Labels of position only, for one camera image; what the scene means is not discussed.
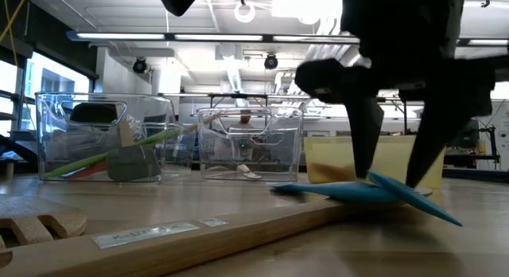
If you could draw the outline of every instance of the wooden platform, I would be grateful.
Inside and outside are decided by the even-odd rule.
[[[81,208],[89,217],[86,234],[306,201],[273,195],[259,181],[202,182],[198,173],[188,181],[163,185],[41,183],[33,177],[18,177],[0,181],[0,194],[43,197]],[[441,193],[431,198],[464,227],[403,207],[307,232],[174,276],[507,276],[509,186],[444,179]]]

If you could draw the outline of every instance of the white label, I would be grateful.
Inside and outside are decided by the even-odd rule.
[[[198,222],[201,222],[202,224],[206,224],[210,227],[216,227],[216,226],[228,224],[226,221],[218,220],[217,218],[208,218],[208,219],[204,219],[204,220],[199,220]]]
[[[94,241],[99,248],[105,249],[195,229],[199,229],[199,227],[185,222],[175,222],[97,236]]]

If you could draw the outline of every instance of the clear plastic bin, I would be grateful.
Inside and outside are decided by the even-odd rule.
[[[303,117],[302,111],[294,107],[199,110],[201,176],[296,181]]]
[[[196,128],[170,100],[123,94],[37,93],[39,177],[46,181],[163,181],[191,171]]]
[[[380,136],[371,169],[404,182],[406,166],[410,160],[414,141],[414,135]],[[336,169],[339,170],[337,175],[340,176],[339,179],[343,180],[338,181],[353,181],[356,179],[352,137],[305,137],[304,152],[309,182],[325,183],[333,181],[323,175],[324,170],[320,168],[320,165],[339,168]],[[439,189],[443,165],[444,151],[438,155],[437,160],[429,168],[419,186]]]

